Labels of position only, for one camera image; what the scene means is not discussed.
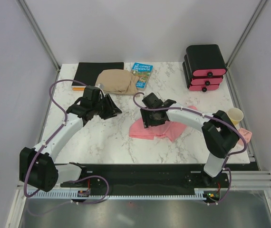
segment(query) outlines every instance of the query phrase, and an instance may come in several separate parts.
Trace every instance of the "white wall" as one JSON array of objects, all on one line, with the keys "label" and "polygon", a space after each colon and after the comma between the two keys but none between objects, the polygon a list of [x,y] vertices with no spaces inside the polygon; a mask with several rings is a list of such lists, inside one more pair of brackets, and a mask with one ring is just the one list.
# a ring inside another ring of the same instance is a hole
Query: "white wall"
[{"label": "white wall", "polygon": [[231,72],[253,132],[258,162],[271,171],[271,1],[234,60]]},{"label": "white wall", "polygon": [[19,152],[38,137],[56,70],[14,0],[0,1],[0,228],[19,178]]},{"label": "white wall", "polygon": [[26,0],[60,64],[182,61],[217,43],[228,60],[259,0]]}]

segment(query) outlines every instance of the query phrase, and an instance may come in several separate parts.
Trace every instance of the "cup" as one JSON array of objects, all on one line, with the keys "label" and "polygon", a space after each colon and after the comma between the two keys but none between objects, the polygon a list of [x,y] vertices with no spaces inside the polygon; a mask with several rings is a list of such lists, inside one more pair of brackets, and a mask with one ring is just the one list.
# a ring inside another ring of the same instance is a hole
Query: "cup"
[{"label": "cup", "polygon": [[231,108],[227,115],[232,123],[236,126],[244,117],[243,112],[239,108]]}]

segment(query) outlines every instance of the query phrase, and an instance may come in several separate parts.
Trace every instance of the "white marble tabletop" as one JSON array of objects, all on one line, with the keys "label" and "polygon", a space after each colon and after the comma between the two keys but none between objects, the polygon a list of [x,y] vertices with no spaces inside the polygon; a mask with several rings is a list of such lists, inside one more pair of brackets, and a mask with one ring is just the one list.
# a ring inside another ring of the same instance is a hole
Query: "white marble tabletop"
[{"label": "white marble tabletop", "polygon": [[[172,99],[178,103],[194,105],[199,111],[227,111],[233,107],[225,79],[218,90],[190,92],[186,88],[181,62],[147,63],[154,66],[148,81],[146,94],[154,92],[162,100]],[[131,70],[133,63],[125,63]],[[73,79],[78,64],[63,64],[59,80]],[[54,99],[66,110],[83,92],[73,91],[71,82],[59,83]],[[113,95],[115,104],[122,114],[108,120],[98,116],[89,121],[77,132],[59,153],[56,163],[206,163],[209,154],[203,134],[187,127],[175,141],[168,138],[143,140],[130,138],[129,127],[141,117],[140,109],[135,106],[132,96]],[[45,125],[43,137],[47,136],[63,119],[63,113],[52,104]],[[241,149],[237,145],[233,151]],[[247,152],[231,156],[228,163],[249,163]]]}]

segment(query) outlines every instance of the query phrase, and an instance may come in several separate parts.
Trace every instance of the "gray floor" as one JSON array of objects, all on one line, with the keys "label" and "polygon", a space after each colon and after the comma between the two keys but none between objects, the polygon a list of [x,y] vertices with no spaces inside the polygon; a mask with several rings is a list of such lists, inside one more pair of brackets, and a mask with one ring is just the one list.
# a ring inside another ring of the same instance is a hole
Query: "gray floor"
[{"label": "gray floor", "polygon": [[[30,211],[43,213],[64,202],[30,199]],[[42,217],[23,212],[20,228],[271,228],[263,192],[230,192],[218,206],[188,200],[107,200],[96,205],[67,204]]]}]

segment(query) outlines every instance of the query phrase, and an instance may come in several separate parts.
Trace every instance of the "beige cloth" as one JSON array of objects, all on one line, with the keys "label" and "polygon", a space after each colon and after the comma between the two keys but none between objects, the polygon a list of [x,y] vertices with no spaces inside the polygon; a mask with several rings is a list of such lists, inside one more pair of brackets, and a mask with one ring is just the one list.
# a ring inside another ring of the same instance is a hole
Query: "beige cloth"
[{"label": "beige cloth", "polygon": [[97,77],[97,84],[103,85],[103,91],[113,94],[133,95],[137,92],[136,82],[139,77],[128,70],[104,70]]}]

